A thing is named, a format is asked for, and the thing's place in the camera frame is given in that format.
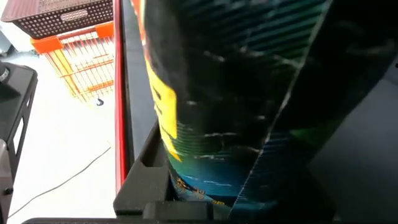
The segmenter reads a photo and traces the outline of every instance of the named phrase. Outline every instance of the product label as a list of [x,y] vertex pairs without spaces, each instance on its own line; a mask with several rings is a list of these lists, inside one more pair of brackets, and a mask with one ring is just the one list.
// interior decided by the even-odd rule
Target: product label
[[154,72],[147,59],[146,66],[150,90],[155,103],[155,111],[159,119],[160,134],[169,153],[178,161],[178,156],[171,138],[177,138],[177,96]]

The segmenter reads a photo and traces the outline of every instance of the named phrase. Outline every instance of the red frame edge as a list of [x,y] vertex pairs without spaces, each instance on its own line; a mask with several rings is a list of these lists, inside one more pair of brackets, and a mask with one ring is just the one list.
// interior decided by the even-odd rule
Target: red frame edge
[[124,127],[123,97],[123,42],[121,0],[113,0],[114,42],[115,42],[115,153],[116,153],[116,192],[119,192],[126,180],[126,140]]

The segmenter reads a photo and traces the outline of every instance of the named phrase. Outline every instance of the black cable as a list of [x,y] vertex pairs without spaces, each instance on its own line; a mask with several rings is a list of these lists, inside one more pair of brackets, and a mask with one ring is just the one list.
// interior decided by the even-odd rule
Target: black cable
[[82,169],[81,171],[79,171],[77,174],[73,175],[71,178],[67,179],[66,181],[64,181],[62,184],[51,188],[50,190],[46,190],[45,192],[36,195],[35,197],[33,197],[32,199],[30,199],[24,206],[22,206],[21,208],[18,208],[13,214],[11,214],[10,216],[8,216],[8,218],[13,217],[15,214],[17,214],[19,211],[21,211],[23,208],[25,208],[28,204],[30,204],[31,202],[33,202],[33,200],[37,199],[40,196],[43,196],[53,190],[56,190],[58,188],[60,188],[61,186],[63,186],[64,184],[66,184],[67,182],[69,182],[70,180],[72,180],[73,178],[75,178],[76,176],[78,176],[79,174],[81,174],[82,172],[84,172],[85,170],[87,170],[97,159],[99,159],[101,156],[103,156],[105,153],[107,153],[109,150],[111,149],[111,147],[107,148],[107,150],[105,150],[103,153],[101,153],[99,156],[97,156],[97,158],[93,159],[84,169]]

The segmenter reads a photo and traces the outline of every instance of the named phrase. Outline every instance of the black plastic frame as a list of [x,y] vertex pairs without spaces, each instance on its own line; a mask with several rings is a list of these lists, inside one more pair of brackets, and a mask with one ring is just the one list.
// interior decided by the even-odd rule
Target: black plastic frame
[[[24,147],[25,135],[29,124],[30,111],[32,109],[32,104],[34,101],[38,79],[37,79],[37,72],[29,67],[21,67],[11,63],[4,63],[4,64],[10,70],[10,77],[16,75],[15,72],[17,68],[28,70],[28,73],[31,73],[31,76],[24,75],[19,77],[23,79],[29,79],[29,84],[26,89],[23,90],[20,89],[18,97],[21,99],[19,100],[19,103],[16,105],[17,106],[17,108],[15,108],[16,110],[7,110],[14,114],[9,114],[9,116],[6,117],[7,118],[11,117],[15,119],[4,120],[0,122],[0,128],[2,130],[6,130],[6,136],[0,136],[0,139],[2,139],[7,145],[9,163],[11,167],[12,184],[13,184],[18,170],[19,160],[21,158],[22,148]],[[21,132],[21,137],[19,139],[18,147],[16,149],[14,145],[14,137],[16,135],[20,122],[22,121],[24,124]],[[2,198],[2,200],[0,200],[0,202],[2,202],[0,203],[0,211],[6,211],[5,214],[8,214],[12,193],[13,193],[12,188],[0,189],[0,197],[4,197]],[[2,212],[0,212],[0,224],[6,222],[7,222],[7,217],[3,217]]]

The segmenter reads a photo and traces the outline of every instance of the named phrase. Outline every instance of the plastic basket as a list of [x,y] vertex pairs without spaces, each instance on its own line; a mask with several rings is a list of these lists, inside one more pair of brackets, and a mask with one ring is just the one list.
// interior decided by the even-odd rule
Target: plastic basket
[[112,0],[8,0],[3,22],[33,39],[50,37],[113,20]]
[[80,101],[113,92],[113,22],[31,42]]

